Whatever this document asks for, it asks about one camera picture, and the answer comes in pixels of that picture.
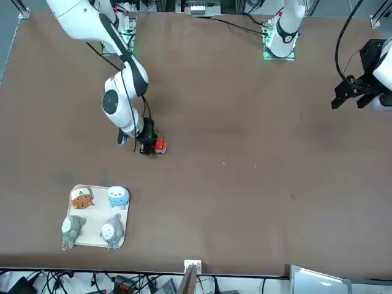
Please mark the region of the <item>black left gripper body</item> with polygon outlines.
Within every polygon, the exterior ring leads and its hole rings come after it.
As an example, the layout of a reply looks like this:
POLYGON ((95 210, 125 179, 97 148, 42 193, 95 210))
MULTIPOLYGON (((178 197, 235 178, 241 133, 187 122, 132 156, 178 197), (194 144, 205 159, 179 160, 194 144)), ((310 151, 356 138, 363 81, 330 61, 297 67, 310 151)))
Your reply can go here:
POLYGON ((364 87, 370 88, 372 92, 380 92, 384 86, 373 76, 385 39, 370 39, 360 50, 361 63, 363 67, 363 74, 360 77, 361 84, 364 87))

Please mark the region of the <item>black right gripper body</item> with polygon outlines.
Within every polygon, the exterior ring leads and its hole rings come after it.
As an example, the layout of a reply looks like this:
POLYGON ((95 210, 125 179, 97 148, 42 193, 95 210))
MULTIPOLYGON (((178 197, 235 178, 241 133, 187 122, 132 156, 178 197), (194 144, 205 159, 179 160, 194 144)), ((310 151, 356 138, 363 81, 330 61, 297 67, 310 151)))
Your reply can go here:
POLYGON ((154 131, 154 120, 152 118, 143 118, 143 130, 139 134, 140 143, 154 143, 156 141, 156 133, 154 131))

